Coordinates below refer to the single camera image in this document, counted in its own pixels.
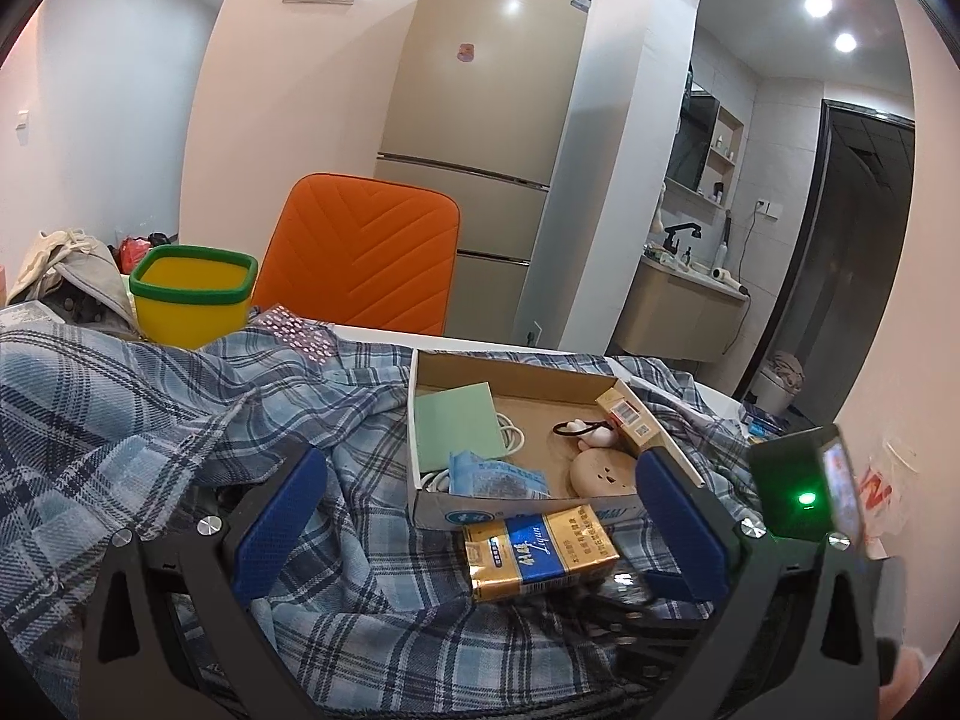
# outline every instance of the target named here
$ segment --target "ceiling light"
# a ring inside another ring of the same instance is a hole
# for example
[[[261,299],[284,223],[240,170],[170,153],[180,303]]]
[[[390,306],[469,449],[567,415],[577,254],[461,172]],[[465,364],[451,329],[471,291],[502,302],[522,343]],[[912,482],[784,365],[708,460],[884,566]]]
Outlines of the ceiling light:
[[[822,19],[833,10],[833,0],[806,0],[803,7],[813,18]]]
[[[837,35],[837,42],[833,44],[839,52],[850,53],[856,48],[856,38],[849,32]]]

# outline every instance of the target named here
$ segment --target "white wall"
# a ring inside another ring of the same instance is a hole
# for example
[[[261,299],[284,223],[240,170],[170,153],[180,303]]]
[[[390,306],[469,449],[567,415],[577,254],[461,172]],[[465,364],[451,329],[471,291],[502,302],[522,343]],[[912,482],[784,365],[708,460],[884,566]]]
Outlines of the white wall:
[[[723,359],[698,371],[704,384],[726,394],[733,393],[757,348],[793,257],[817,156],[823,98],[822,81],[763,79],[757,88],[727,254],[727,269],[750,290],[750,308]],[[754,218],[760,199],[781,204],[781,216]]]
[[[291,187],[373,175],[416,0],[224,0],[190,119],[181,240],[261,258]]]
[[[827,100],[840,100],[842,103],[862,105],[881,113],[892,113],[896,116],[902,116],[904,119],[915,118],[911,98],[904,98],[880,89],[827,81],[824,84],[824,97]]]
[[[0,68],[0,263],[37,231],[176,233],[215,14],[198,0],[46,0]],[[30,110],[30,127],[16,116]]]
[[[517,307],[514,343],[524,343],[537,322],[544,329],[541,346],[560,344],[620,150],[651,5],[652,0],[593,0],[553,182]]]
[[[743,139],[750,135],[750,121],[754,112],[754,98],[757,96],[757,84],[760,78],[747,65],[729,52],[714,34],[702,26],[697,26],[693,33],[693,52],[690,56],[693,65],[693,80],[700,84],[710,94],[719,100],[728,111],[743,122]],[[744,164],[744,148],[736,156],[737,166],[733,172],[733,181],[727,188],[727,196],[736,201],[736,188],[739,184]],[[667,185],[661,218],[664,226],[685,224],[689,221],[699,224],[702,229],[702,238],[690,237],[689,233],[682,233],[683,249],[692,249],[692,256],[705,263],[713,262],[726,215],[715,205],[691,197],[685,191],[677,191]],[[650,235],[648,239],[659,244],[664,242],[666,235]]]
[[[960,618],[955,534],[960,463],[952,426],[960,358],[960,301],[952,288],[960,69],[916,0],[896,0],[913,74],[917,150],[904,251],[877,337],[838,422],[858,466],[884,437],[917,452],[912,519],[888,550],[906,556],[907,637],[930,652]]]
[[[626,299],[656,208],[680,116],[699,0],[651,0],[630,107],[610,178],[592,191],[605,196],[559,348],[603,353]],[[558,174],[565,155],[560,153]],[[564,266],[536,259],[534,268]]]

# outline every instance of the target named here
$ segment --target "chair backrest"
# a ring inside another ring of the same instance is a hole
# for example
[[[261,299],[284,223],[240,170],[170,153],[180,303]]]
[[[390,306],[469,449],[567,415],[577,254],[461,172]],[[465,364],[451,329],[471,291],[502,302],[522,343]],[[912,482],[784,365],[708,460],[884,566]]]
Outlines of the chair backrest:
[[[299,180],[253,292],[309,319],[439,336],[460,209],[445,194],[318,173]]]

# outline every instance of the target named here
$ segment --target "bottle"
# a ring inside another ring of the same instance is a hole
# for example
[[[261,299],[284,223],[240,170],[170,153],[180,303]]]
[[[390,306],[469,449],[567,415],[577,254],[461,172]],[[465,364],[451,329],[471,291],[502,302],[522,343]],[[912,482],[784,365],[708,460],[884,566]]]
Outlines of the bottle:
[[[716,271],[718,268],[723,268],[724,263],[727,261],[727,244],[723,241],[720,242],[720,245],[717,247],[717,254],[713,257],[713,270]]]

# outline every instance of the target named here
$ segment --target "white table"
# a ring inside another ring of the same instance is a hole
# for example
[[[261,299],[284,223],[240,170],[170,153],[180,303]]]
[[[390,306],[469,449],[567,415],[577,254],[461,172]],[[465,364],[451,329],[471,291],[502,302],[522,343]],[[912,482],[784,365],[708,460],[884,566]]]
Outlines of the white table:
[[[362,343],[392,343],[394,346],[407,346],[412,349],[422,349],[439,352],[536,352],[538,354],[566,354],[555,349],[531,349],[526,346],[504,346],[502,343],[487,343],[486,341],[465,341],[462,338],[440,338],[437,336],[416,336],[411,333],[394,333],[389,330],[373,330],[368,327],[349,327],[335,325],[337,335],[347,341],[361,341]],[[607,357],[607,362],[613,369],[613,375],[630,380],[630,371],[619,362]],[[739,420],[740,404],[723,392],[711,389],[709,386],[697,382],[697,391],[706,403],[718,416],[726,419]]]

